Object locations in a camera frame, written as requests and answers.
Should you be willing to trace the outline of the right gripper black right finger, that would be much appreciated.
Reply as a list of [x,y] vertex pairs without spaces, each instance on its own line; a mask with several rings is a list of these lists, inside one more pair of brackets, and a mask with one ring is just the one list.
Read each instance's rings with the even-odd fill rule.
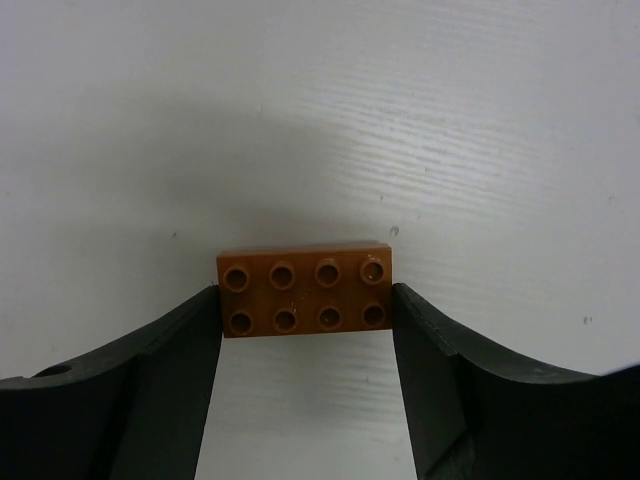
[[591,375],[500,345],[404,284],[393,342],[420,479],[635,479],[639,370]]

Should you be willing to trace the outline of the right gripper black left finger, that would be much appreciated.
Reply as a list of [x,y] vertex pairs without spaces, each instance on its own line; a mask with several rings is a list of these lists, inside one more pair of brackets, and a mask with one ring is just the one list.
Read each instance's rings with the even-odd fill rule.
[[194,478],[221,339],[209,286],[100,348],[2,380],[2,478]]

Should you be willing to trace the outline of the brown studded lego plate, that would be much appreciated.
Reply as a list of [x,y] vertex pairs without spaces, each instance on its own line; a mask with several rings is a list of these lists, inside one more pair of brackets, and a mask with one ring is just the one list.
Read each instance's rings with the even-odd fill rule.
[[387,244],[228,251],[217,256],[216,267],[227,338],[391,327]]

